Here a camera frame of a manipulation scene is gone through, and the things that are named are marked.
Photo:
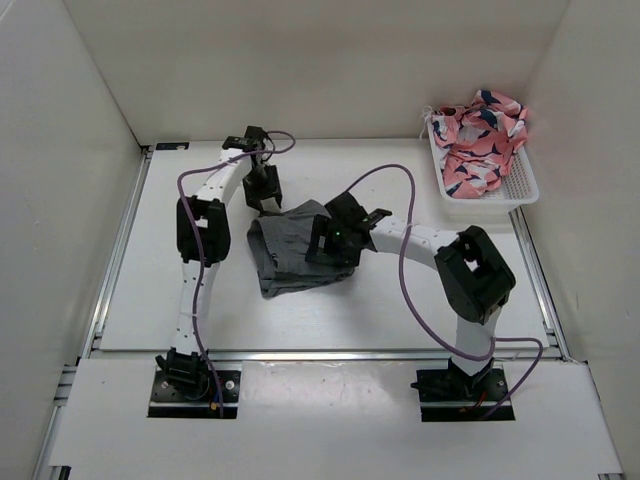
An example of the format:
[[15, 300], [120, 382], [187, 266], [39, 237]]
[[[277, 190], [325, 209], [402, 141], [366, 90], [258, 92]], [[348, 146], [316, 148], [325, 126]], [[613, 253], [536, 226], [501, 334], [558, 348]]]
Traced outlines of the grey shorts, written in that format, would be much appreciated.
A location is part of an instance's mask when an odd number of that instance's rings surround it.
[[278, 214], [265, 214], [251, 222], [247, 242], [252, 253], [261, 295], [265, 299], [341, 282], [355, 272], [352, 267], [309, 263], [313, 220], [327, 213], [315, 200]]

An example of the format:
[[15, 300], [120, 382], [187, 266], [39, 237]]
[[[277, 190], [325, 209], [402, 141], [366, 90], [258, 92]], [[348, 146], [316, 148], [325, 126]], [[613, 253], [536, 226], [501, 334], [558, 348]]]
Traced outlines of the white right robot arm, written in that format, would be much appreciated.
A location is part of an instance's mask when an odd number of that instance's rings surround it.
[[470, 400], [486, 384], [495, 350], [495, 329], [502, 308], [516, 285], [515, 275], [487, 232], [472, 225], [461, 232], [439, 231], [412, 224], [390, 211], [368, 213], [350, 193], [325, 205], [312, 223], [305, 260], [336, 267], [356, 267], [361, 252], [398, 257], [401, 292], [413, 314], [404, 261], [427, 266], [439, 275], [449, 306], [457, 315], [455, 344], [448, 346], [424, 320], [420, 325], [451, 353], [449, 387], [460, 399]]

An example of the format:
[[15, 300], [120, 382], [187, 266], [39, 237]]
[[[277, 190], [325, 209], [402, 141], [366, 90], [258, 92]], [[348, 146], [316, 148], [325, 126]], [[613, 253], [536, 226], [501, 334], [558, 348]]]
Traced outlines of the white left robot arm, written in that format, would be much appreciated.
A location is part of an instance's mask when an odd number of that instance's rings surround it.
[[223, 382], [209, 357], [202, 322], [211, 304], [213, 284], [231, 249], [227, 205], [242, 189], [246, 204], [257, 212], [248, 233], [259, 288], [266, 298], [330, 285], [348, 272], [306, 260], [311, 227], [324, 208], [310, 200], [282, 212], [282, 189], [274, 155], [276, 131], [249, 126], [241, 136], [223, 142], [212, 166], [178, 175], [176, 186], [176, 246], [182, 267], [179, 320], [170, 348], [156, 362], [166, 381], [190, 401], [219, 404]]

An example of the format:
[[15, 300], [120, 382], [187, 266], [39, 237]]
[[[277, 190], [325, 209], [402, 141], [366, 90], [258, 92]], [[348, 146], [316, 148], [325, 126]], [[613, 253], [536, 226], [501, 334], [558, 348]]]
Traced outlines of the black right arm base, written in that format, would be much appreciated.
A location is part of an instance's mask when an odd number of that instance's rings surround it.
[[449, 362], [446, 368], [419, 369], [411, 388], [418, 393], [423, 423], [513, 421], [505, 372], [487, 366], [467, 378]]

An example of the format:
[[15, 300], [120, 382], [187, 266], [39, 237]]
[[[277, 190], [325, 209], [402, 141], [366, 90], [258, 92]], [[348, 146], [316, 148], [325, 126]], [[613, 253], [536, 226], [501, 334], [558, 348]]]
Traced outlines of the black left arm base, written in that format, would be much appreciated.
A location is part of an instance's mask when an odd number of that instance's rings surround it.
[[213, 379], [205, 379], [195, 391], [177, 388], [156, 369], [147, 407], [147, 417], [157, 419], [234, 420], [239, 410], [242, 371], [218, 371], [219, 394]]

